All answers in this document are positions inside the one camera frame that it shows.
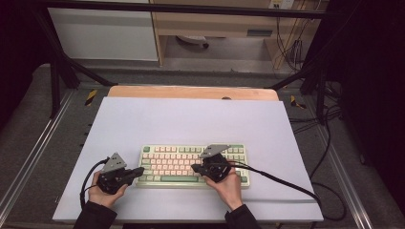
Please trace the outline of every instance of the white cabinet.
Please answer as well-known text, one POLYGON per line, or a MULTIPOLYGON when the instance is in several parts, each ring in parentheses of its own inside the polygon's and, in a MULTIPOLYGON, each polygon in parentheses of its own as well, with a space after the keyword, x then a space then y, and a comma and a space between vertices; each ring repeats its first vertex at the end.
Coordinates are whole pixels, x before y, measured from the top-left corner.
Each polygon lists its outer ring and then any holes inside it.
MULTIPOLYGON (((119 2, 148 3, 147 0, 119 2)), ((150 12, 49 11, 63 50, 71 58, 158 61, 150 12)))

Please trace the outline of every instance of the keyboard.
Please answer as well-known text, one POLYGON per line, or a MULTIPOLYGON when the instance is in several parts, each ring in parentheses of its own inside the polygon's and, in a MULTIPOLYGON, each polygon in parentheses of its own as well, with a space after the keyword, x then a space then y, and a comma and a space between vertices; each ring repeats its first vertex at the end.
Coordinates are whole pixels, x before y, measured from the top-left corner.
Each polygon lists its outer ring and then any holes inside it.
MULTIPOLYGON (((230 148, 221 154, 230 160, 247 164, 243 144, 226 144, 230 148)), ((144 145, 141 148, 139 167, 145 170, 136 185, 142 188, 204 188, 208 187, 199 173, 194 173, 192 164, 202 164, 200 154, 206 146, 201 145, 144 145)), ((248 170, 236 168, 242 188, 250 185, 248 170)))

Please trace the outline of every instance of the space bar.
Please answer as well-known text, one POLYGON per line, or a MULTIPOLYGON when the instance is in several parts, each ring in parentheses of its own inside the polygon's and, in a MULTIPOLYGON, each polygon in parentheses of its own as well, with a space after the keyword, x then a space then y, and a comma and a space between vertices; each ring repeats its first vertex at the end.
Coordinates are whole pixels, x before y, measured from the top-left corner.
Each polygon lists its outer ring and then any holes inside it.
POLYGON ((160 178, 162 182, 197 182, 199 181, 198 177, 192 176, 162 176, 160 178))

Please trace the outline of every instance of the gray mount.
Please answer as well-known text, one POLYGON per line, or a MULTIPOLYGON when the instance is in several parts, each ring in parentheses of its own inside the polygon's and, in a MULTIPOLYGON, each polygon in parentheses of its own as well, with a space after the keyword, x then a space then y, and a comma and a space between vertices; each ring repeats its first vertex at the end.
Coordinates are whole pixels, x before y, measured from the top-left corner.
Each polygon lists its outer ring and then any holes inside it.
POLYGON ((125 161, 118 153, 114 153, 101 170, 102 174, 126 167, 125 161))
POLYGON ((209 145, 200 154, 200 158, 208 158, 220 154, 222 151, 229 149, 229 145, 209 145))

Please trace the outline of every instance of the person's right hand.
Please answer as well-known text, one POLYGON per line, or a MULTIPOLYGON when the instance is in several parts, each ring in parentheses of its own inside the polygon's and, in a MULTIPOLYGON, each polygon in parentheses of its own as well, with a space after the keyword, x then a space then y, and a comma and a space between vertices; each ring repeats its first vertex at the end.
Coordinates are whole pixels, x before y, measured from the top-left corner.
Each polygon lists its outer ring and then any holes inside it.
POLYGON ((241 194, 241 178, 236 174, 235 168, 221 182, 214 182, 209 177, 203 176, 206 184, 214 188, 224 203, 231 211, 243 205, 241 194))
POLYGON ((106 194, 96 185, 99 175, 100 171, 94 173, 93 187, 89 189, 89 201, 112 209, 117 199, 124 196, 128 184, 122 185, 114 195, 106 194))

